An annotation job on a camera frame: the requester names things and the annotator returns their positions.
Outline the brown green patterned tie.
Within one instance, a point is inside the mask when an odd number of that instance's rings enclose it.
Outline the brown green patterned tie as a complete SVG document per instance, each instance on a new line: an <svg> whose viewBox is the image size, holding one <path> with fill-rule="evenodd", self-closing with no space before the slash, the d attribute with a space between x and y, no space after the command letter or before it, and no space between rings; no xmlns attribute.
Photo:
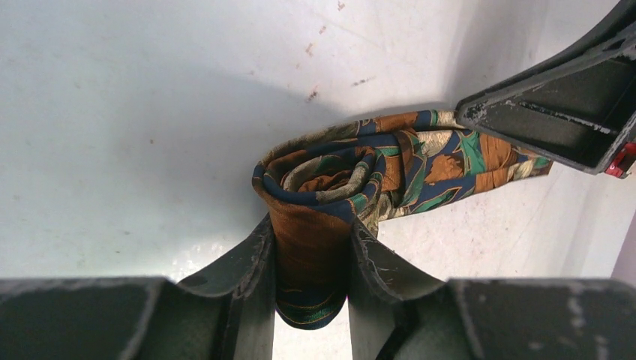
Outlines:
<svg viewBox="0 0 636 360"><path fill-rule="evenodd" d="M338 315L356 221L377 233L381 221L544 176L551 166L435 109L340 124L278 145L252 176L276 240L277 312L301 330L321 329Z"/></svg>

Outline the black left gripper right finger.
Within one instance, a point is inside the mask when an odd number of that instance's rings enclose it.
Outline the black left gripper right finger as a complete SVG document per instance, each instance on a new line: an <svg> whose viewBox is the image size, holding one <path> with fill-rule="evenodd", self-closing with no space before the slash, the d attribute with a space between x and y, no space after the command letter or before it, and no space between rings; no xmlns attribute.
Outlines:
<svg viewBox="0 0 636 360"><path fill-rule="evenodd" d="M438 280L350 236L354 359L633 359L635 289L611 279Z"/></svg>

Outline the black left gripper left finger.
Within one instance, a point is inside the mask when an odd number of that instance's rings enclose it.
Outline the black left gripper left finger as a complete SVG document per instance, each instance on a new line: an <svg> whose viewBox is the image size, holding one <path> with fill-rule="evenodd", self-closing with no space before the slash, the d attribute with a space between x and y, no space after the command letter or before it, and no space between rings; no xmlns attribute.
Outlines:
<svg viewBox="0 0 636 360"><path fill-rule="evenodd" d="M3 359L270 359L275 246L263 218L179 282L165 277L1 281Z"/></svg>

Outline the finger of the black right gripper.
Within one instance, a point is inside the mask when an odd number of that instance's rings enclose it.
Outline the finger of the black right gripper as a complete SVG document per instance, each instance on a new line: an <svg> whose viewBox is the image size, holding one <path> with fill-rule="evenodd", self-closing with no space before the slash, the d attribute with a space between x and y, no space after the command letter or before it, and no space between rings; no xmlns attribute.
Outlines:
<svg viewBox="0 0 636 360"><path fill-rule="evenodd" d="M589 174L635 167L635 3L555 56L457 105L466 128Z"/></svg>

